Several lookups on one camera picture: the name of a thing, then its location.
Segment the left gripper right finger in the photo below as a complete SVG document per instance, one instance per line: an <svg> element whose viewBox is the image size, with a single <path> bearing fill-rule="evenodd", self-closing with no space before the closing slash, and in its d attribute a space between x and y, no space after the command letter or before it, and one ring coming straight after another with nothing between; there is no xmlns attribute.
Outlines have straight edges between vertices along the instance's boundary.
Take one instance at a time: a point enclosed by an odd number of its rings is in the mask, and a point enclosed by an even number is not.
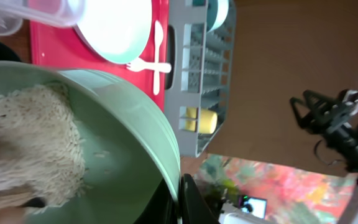
<svg viewBox="0 0 358 224"><path fill-rule="evenodd" d="M180 210L183 224L219 224L190 174L181 178Z"/></svg>

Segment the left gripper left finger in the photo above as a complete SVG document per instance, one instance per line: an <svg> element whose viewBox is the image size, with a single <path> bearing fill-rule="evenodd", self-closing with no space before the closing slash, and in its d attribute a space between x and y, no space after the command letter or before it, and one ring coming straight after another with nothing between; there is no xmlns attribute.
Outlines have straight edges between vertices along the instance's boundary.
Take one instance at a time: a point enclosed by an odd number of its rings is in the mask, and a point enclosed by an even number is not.
<svg viewBox="0 0 358 224"><path fill-rule="evenodd" d="M26 203L20 205L20 208L44 208L46 206L46 201L43 198L36 197L28 200Z"/></svg>

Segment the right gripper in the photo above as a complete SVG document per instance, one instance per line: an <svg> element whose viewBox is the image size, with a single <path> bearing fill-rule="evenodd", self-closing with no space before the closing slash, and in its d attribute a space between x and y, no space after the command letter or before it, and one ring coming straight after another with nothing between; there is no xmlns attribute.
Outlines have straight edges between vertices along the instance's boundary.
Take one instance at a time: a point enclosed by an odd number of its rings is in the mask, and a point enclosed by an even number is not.
<svg viewBox="0 0 358 224"><path fill-rule="evenodd" d="M349 120L354 107L346 103L355 103L358 91L346 89L337 98L343 103L335 105L334 98L312 90L305 90L303 99L290 98L290 106L298 126L310 134L331 134L340 128L351 129ZM298 106L306 108L307 114L302 116Z"/></svg>

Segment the rice and food scraps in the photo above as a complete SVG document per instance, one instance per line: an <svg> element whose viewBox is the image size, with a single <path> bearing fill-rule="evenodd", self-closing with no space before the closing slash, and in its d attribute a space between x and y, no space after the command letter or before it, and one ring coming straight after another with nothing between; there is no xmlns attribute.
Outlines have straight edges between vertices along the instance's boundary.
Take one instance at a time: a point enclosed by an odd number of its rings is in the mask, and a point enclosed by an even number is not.
<svg viewBox="0 0 358 224"><path fill-rule="evenodd" d="M0 209L61 207L83 186L82 138L62 83L0 95Z"/></svg>

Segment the yellow cup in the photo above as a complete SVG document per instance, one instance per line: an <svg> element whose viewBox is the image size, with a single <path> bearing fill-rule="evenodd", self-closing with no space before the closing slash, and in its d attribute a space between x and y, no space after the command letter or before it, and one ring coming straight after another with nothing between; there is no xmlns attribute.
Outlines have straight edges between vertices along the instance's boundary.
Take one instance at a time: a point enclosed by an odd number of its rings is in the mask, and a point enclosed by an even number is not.
<svg viewBox="0 0 358 224"><path fill-rule="evenodd" d="M213 134L218 123L217 112L207 109L200 109L200 119L197 123L195 119L197 118L198 111L199 109L197 108L186 109L186 117L192 118L192 120L185 121L185 129L187 131L196 131L196 125L198 125L198 132L200 134Z"/></svg>

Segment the green bowl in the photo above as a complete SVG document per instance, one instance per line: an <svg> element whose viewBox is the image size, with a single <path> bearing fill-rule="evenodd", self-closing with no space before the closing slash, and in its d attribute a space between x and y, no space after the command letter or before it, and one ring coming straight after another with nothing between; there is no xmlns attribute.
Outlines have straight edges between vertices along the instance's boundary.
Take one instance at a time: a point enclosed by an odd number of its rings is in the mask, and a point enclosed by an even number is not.
<svg viewBox="0 0 358 224"><path fill-rule="evenodd" d="M170 123L136 86L98 70L52 70L0 61L0 95L63 83L83 139L85 193L26 223L134 223L157 187L177 204L180 153Z"/></svg>

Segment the light blue bowl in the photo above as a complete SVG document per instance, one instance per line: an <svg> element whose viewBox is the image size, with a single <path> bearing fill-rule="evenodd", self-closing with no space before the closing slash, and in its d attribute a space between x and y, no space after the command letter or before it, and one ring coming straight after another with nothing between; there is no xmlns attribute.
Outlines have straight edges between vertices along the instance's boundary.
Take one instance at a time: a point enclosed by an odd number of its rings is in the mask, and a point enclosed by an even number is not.
<svg viewBox="0 0 358 224"><path fill-rule="evenodd" d="M229 11L229 0L193 0L193 5L207 7L207 32L220 28Z"/></svg>

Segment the white plastic spoon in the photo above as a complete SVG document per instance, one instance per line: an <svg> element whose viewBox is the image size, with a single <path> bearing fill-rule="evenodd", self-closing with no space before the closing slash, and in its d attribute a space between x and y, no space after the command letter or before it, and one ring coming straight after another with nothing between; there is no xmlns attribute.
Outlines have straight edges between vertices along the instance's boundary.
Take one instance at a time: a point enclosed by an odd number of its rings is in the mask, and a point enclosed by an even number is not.
<svg viewBox="0 0 358 224"><path fill-rule="evenodd" d="M155 44L155 53L154 53L154 62L155 62L155 70L153 76L153 94L158 95L160 92L160 72L157 68L159 63L160 56L160 46L163 41L163 28L159 21L155 21L155 33L154 33L154 44Z"/></svg>

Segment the white plastic fork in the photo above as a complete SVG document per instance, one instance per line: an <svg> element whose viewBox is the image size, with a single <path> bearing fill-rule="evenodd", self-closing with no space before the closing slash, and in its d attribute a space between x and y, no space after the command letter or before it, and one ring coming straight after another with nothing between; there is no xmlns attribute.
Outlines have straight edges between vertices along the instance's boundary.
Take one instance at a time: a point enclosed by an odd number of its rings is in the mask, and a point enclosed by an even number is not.
<svg viewBox="0 0 358 224"><path fill-rule="evenodd" d="M163 62L146 62L141 58L136 58L126 64L126 68L132 72L141 72L143 70L153 70L162 73L170 73L172 66L169 63Z"/></svg>

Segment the light blue plate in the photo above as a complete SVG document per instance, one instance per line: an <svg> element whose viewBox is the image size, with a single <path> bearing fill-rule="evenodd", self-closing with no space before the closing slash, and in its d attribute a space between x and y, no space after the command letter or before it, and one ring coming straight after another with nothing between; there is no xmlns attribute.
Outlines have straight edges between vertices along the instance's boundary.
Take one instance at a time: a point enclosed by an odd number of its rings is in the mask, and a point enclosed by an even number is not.
<svg viewBox="0 0 358 224"><path fill-rule="evenodd" d="M126 64L144 51L151 27L151 0L86 0L75 30L94 53Z"/></svg>

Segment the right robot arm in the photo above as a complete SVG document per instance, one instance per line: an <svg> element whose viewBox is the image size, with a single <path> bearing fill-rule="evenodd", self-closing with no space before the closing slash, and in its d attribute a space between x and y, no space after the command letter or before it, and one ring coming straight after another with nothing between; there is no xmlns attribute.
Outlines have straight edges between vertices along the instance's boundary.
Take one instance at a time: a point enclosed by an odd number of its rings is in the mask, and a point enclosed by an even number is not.
<svg viewBox="0 0 358 224"><path fill-rule="evenodd" d="M306 90L303 97L290 99L298 126L322 136L326 147L343 157L346 170L358 173L358 125L353 128L349 123L358 113L358 91L343 90L337 98L331 98Z"/></svg>

